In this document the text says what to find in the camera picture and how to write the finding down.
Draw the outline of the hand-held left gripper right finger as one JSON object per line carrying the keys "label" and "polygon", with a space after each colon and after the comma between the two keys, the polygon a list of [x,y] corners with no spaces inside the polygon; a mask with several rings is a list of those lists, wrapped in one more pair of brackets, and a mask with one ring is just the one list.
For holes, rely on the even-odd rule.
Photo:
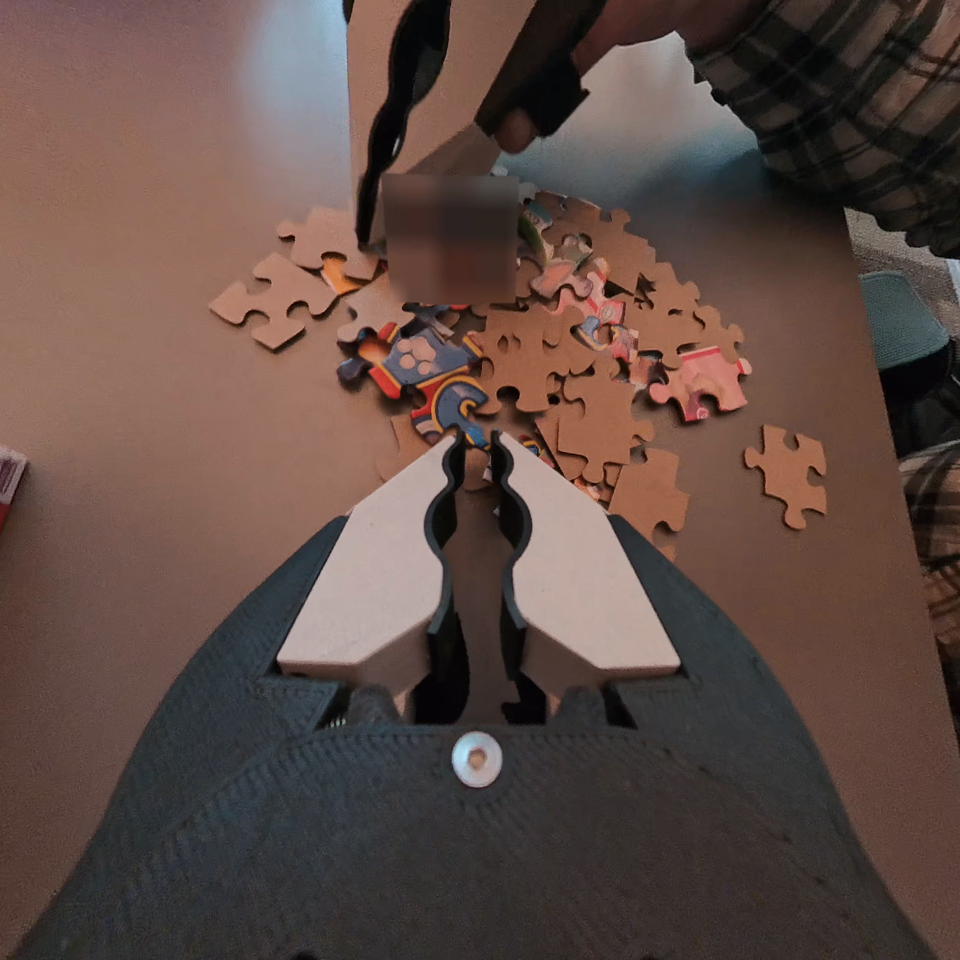
{"label": "hand-held left gripper right finger", "polygon": [[633,724],[616,685],[674,676],[680,657],[608,514],[518,439],[489,449],[500,574],[500,649],[517,697],[507,724],[547,724],[570,690],[599,698],[607,724]]}

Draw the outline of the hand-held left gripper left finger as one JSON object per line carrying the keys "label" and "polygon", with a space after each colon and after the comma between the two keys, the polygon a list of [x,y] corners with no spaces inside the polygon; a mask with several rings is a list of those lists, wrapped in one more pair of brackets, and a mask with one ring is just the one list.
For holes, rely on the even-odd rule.
{"label": "hand-held left gripper left finger", "polygon": [[277,653],[282,674],[380,686],[418,723],[461,717],[470,664],[443,548],[466,448],[445,434],[322,529],[331,546]]}

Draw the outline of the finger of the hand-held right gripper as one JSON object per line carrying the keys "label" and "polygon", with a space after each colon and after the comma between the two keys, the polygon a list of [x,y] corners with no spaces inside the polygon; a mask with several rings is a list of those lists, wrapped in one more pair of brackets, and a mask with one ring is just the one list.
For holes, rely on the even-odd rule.
{"label": "finger of the hand-held right gripper", "polygon": [[384,174],[474,175],[491,169],[499,149],[476,114],[534,5],[413,2],[408,9],[395,38],[388,102],[369,144],[367,175],[379,174],[384,234]]}
{"label": "finger of the hand-held right gripper", "polygon": [[371,167],[371,137],[388,102],[398,30],[412,1],[354,1],[346,25],[349,154],[355,231],[361,246],[382,247],[379,174]]}

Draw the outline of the pile of puzzle pieces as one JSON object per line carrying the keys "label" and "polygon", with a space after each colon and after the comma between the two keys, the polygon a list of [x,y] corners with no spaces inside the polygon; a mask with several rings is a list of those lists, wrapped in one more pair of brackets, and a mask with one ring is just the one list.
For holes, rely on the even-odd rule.
{"label": "pile of puzzle pieces", "polygon": [[[605,211],[522,182],[513,300],[421,305],[396,297],[385,255],[347,240],[346,211],[313,208],[305,222],[278,225],[289,253],[272,252],[254,267],[256,289],[234,282],[208,308],[237,328],[254,321],[251,336],[273,354],[304,335],[298,309],[314,319],[341,315],[342,362],[365,327],[420,320],[450,342],[471,334],[483,354],[474,377],[488,396],[471,418],[487,440],[507,394],[522,424],[522,445],[647,539],[660,531],[659,549],[672,560],[690,495],[678,486],[679,456],[653,445],[656,428],[639,411],[672,404],[679,424],[702,423],[683,422],[673,401],[652,402],[648,385],[695,350],[719,347],[729,362],[746,358],[740,352],[745,335],[702,303],[695,283],[678,281],[672,265],[628,231],[629,223],[624,210]],[[365,379],[379,389],[367,375],[341,384],[353,388]],[[382,394],[414,402],[390,417],[395,450],[376,466],[385,482],[433,442],[411,421],[424,403],[419,393]],[[464,485],[483,489],[493,480],[490,443],[486,450],[465,443]]]}

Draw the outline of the blue paw print puzzle piece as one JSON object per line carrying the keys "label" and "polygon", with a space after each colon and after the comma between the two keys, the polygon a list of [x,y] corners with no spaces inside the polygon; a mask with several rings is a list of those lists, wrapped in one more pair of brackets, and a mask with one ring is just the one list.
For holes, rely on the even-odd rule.
{"label": "blue paw print puzzle piece", "polygon": [[405,326],[391,321],[379,330],[363,327],[353,345],[337,369],[343,385],[368,376],[390,400],[418,393],[423,403],[411,412],[411,422],[428,443],[456,428],[469,446],[488,449],[487,436],[472,419],[489,398],[474,376],[483,354],[472,334],[450,342],[419,319]]}

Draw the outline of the colourful cardboard puzzle box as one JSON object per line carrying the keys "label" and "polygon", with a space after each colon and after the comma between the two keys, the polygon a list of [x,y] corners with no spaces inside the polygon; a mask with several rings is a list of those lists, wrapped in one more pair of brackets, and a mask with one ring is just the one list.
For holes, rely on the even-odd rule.
{"label": "colourful cardboard puzzle box", "polygon": [[0,527],[3,531],[16,497],[19,484],[29,466],[28,458],[17,450],[1,444],[1,505]]}

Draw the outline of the person's right hand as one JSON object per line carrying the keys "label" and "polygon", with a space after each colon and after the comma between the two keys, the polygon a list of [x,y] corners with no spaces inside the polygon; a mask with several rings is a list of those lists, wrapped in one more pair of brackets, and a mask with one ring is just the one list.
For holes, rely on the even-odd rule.
{"label": "person's right hand", "polygon": [[[566,59],[582,79],[606,54],[618,46],[652,42],[679,33],[698,16],[702,2],[609,1],[597,20]],[[525,108],[513,109],[498,126],[494,139],[508,154],[518,154],[545,136]]]}

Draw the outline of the person's plaid shirt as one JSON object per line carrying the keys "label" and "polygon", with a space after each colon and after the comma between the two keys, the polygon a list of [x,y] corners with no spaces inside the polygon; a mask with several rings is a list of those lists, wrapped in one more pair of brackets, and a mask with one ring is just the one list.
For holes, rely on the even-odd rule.
{"label": "person's plaid shirt", "polygon": [[898,466],[941,660],[959,657],[959,441],[918,451]]}

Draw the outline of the grey mesh office chair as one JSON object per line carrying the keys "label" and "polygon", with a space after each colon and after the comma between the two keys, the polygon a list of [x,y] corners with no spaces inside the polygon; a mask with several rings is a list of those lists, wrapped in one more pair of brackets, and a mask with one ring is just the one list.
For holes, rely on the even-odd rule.
{"label": "grey mesh office chair", "polygon": [[925,360],[949,346],[947,329],[902,272],[862,273],[859,285],[880,373]]}

